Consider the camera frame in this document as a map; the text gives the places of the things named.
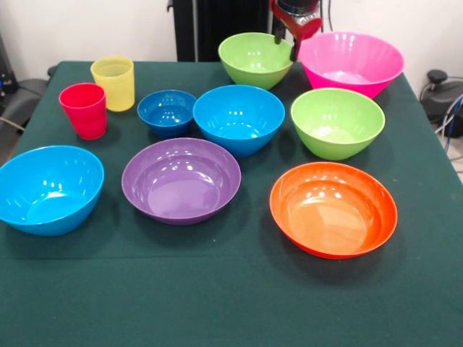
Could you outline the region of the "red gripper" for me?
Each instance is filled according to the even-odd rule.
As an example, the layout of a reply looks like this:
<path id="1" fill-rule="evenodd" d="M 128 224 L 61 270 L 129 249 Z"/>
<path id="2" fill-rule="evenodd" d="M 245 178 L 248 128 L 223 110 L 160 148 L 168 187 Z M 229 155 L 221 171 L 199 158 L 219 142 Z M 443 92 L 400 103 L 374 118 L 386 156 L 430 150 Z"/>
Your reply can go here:
<path id="1" fill-rule="evenodd" d="M 294 37 L 290 60 L 296 62 L 300 52 L 300 40 L 312 37 L 322 25 L 320 1 L 269 1 L 270 10 L 276 19 L 273 27 L 274 43 L 280 44 L 286 30 Z"/>

